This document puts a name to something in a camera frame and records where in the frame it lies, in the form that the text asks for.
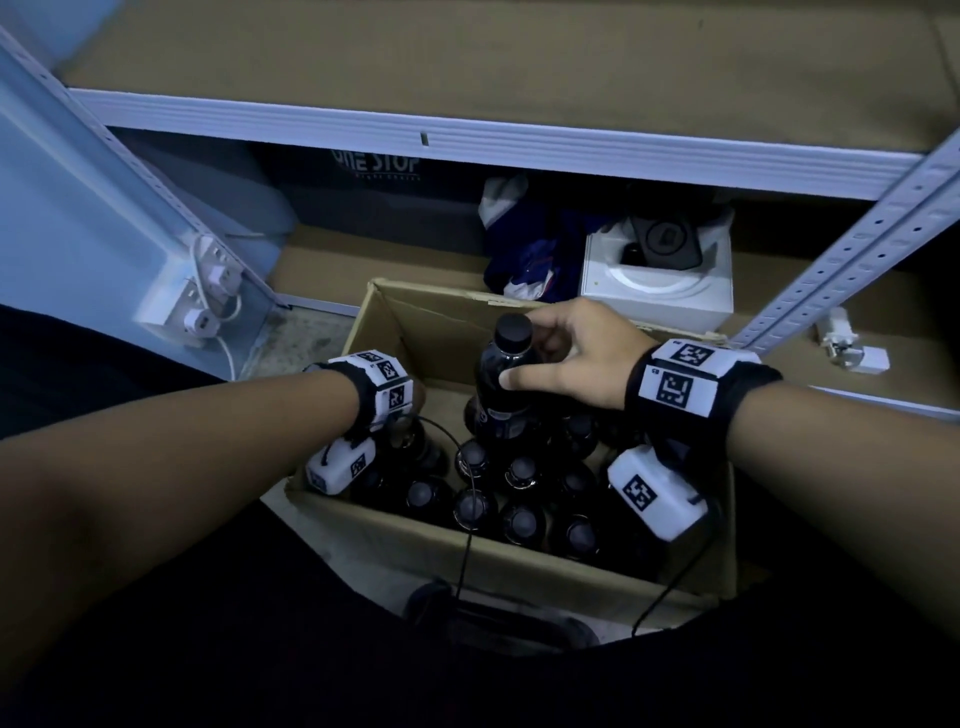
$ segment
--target person's left arm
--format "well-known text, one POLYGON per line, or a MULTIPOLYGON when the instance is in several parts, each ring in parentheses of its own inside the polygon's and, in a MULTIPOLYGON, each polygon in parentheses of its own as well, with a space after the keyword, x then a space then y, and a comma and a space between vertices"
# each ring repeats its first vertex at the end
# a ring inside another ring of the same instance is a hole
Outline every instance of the person's left arm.
POLYGON ((330 371, 123 404, 0 442, 0 691, 92 604, 198 542, 357 418, 330 371))

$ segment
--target person's right hand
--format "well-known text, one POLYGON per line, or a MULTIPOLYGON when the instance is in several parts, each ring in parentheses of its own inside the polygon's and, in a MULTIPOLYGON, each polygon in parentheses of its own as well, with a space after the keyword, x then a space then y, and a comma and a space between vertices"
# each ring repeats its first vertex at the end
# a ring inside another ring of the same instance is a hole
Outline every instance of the person's right hand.
POLYGON ((552 392, 623 409, 630 372, 657 345, 612 308, 590 299, 536 308, 527 318, 534 324, 534 345, 551 363, 506 370, 500 375, 504 389, 552 392))

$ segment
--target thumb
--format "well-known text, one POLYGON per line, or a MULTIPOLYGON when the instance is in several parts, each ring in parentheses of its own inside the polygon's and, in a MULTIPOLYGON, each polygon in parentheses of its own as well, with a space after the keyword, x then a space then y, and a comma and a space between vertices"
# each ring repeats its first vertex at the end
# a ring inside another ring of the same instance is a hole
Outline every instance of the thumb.
POLYGON ((500 373, 500 386, 508 390, 530 389, 537 392, 560 391, 562 364, 526 364, 500 373))

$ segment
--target black cable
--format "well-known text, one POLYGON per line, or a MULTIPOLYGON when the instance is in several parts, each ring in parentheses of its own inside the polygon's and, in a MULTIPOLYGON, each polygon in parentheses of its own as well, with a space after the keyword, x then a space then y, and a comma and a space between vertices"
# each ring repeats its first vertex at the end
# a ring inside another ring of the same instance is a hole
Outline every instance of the black cable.
MULTIPOLYGON (((457 438, 451 435, 450 431, 446 427, 444 427, 443 425, 440 425, 439 423, 435 423, 433 420, 423 417, 422 415, 415 415, 415 417, 418 420, 421 420, 423 422, 428 423, 429 425, 433 425, 434 427, 436 427, 440 432, 442 432, 444 435, 450 438, 450 442, 453 443, 453 447, 457 449, 457 452, 460 451, 460 443, 457 442, 457 438)), ((456 458, 457 458, 457 454, 456 452, 454 452, 453 453, 454 468, 457 467, 456 458)), ((470 476, 470 497, 473 498, 473 509, 474 509, 473 512, 474 514, 476 514, 477 488, 476 488, 476 482, 473 479, 473 468, 471 468, 470 466, 467 466, 466 471, 470 476)), ((467 559, 470 556, 470 545, 472 543, 473 543, 473 531, 470 530, 467 532, 467 546, 464 548, 464 560, 460 563, 460 577, 457 579, 457 591, 453 595, 453 598, 457 600, 460 599, 460 591, 462 591, 464 588, 464 576, 466 576, 467 574, 467 559)))
POLYGON ((704 544, 700 546, 700 550, 693 555, 693 558, 686 562, 686 565, 680 569, 680 571, 678 571, 677 574, 670 579, 670 581, 667 582, 666 586, 663 587, 663 591, 657 595, 657 598, 651 602, 649 607, 643 610, 643 614, 636 618, 636 621, 634 622, 634 628, 630 631, 631 637, 636 637, 636 630, 640 628, 640 625, 643 623, 643 621, 650 617, 650 615, 653 614, 653 611, 660 606, 660 603, 667 598, 667 595, 677 588, 680 582, 684 580, 684 577, 690 573, 690 570, 692 570, 699 563, 699 561, 704 557, 704 554, 707 553, 711 546, 713 546, 713 542, 717 540, 717 536, 720 535, 720 525, 723 518, 720 515, 720 507, 711 500, 708 500, 708 505, 710 506, 709 512, 713 516, 713 526, 710 529, 704 544))

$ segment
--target concrete floor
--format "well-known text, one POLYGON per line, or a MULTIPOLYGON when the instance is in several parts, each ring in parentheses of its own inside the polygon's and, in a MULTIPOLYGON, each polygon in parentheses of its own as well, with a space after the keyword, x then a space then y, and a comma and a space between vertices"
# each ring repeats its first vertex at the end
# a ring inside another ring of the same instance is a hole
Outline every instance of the concrete floor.
MULTIPOLYGON (((299 372, 307 364, 338 356, 353 326, 353 318, 306 308, 278 308, 270 315, 254 345, 241 378, 279 376, 299 372)), ((407 597, 430 581, 421 576, 386 569, 356 558, 345 544, 325 533, 307 514, 299 511, 286 497, 284 482, 277 483, 264 497, 270 506, 297 534, 316 550, 352 589, 395 614, 400 614, 407 597)), ((488 595, 465 596, 492 603, 488 595)), ((528 607, 494 600, 501 608, 529 613, 528 607)), ((586 623, 601 643, 630 637, 630 627, 582 615, 570 615, 586 623)))

